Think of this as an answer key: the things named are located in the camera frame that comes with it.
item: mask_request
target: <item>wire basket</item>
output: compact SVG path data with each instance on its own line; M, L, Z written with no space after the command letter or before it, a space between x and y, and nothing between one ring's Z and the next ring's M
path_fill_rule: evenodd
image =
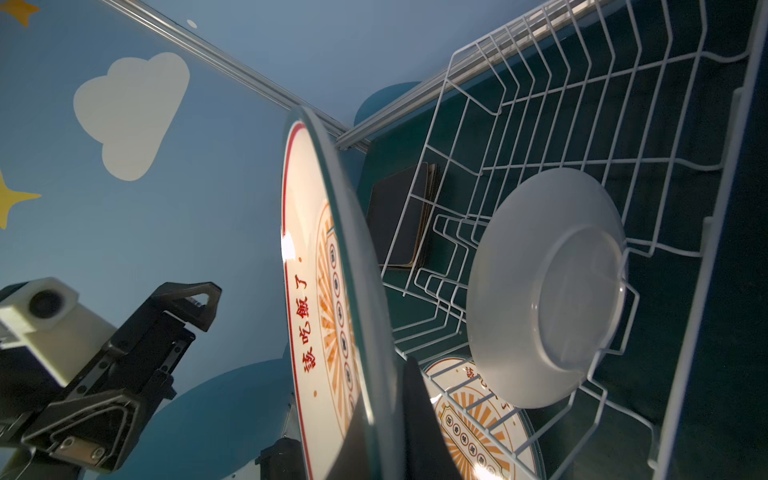
M414 176L389 250L408 205L427 203L429 228L417 253L423 266L392 268L388 255L382 268L390 309L409 312L393 315L400 356L425 365L471 355L465 299L482 233L510 191L549 168L577 168L601 182L627 233L624 285L632 295L617 339L603 353L625 354L633 326L650 311L641 294L654 299L660 288L647 281L632 287L633 272L673 276L679 269L694 279L690 291L675 295L674 308L687 322L682 346L675 346L663 425L608 399L609 388L595 375L601 353L587 381L514 451L493 431L519 409L487 426L465 416L530 478L537 476L518 455L561 422L579 396L597 400L594 418L551 479L574 461L605 407L647 427L647 464L653 478L667 476L765 38L762 3L710 3L554 0L459 49L446 70L419 157L419 165L439 167L436 196L414 194ZM451 391L443 389L445 398L466 413Z

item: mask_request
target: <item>robotic arm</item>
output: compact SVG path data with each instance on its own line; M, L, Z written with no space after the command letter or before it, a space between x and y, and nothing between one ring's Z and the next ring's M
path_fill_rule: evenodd
M205 294L205 304L194 299ZM118 329L47 278L0 290L0 446L17 448L2 480L75 480L120 468L221 288L164 283Z

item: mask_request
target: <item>yellow star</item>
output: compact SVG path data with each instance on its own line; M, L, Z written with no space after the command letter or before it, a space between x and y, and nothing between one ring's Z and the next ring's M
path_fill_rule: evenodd
M20 24L28 27L29 15L37 12L40 8L30 5L24 0L8 0L0 3L0 10L13 15Z
M8 212L11 211L11 207L18 202L24 200L32 200L33 198L40 198L37 194L25 194L24 192L14 192L5 186L5 181L2 178L2 172L0 172L0 228L5 230L8 226Z

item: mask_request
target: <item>screw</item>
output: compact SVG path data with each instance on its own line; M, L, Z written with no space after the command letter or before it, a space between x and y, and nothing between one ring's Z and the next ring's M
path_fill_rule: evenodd
M60 449L65 450L74 445L74 437L67 437L59 446Z
M94 451L91 453L91 458L94 460L98 460L104 456L104 453L107 453L107 450L105 450L104 447L96 447Z

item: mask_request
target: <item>orange sunburst pattern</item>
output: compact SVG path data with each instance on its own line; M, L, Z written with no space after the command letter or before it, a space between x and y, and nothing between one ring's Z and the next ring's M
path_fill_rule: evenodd
M354 335L349 322L349 301L339 256L339 242L333 229L333 218L328 204L320 216L316 252L320 335L323 339L326 373L331 387L336 420L342 436L345 436L360 394L360 387L355 362Z
M451 369L450 365L457 362L460 362L461 365ZM447 358L439 360L430 366L426 372L430 375L439 372L435 381L442 388L448 389L475 376L474 368L475 365L471 362ZM438 390L433 389L429 394L434 396L437 392ZM463 386L452 392L451 397L461 407L467 407L478 400L486 399L489 393L492 394L493 392L488 390L488 387L480 379L476 385ZM435 404L435 414L438 417L443 440L462 478L464 480L516 479L518 477L517 465L511 462L502 449L494 445L492 439L471 424L467 416L470 415L480 425L489 427L507 415L514 407L491 395L490 399L486 399L464 412L454 409L444 396L439 398L440 400ZM513 415L506 419L503 424L493 429L492 434L495 440L510 451L514 451L516 446L528 439L525 427L520 423L519 415ZM526 449L519 458L528 468L535 471L531 449Z

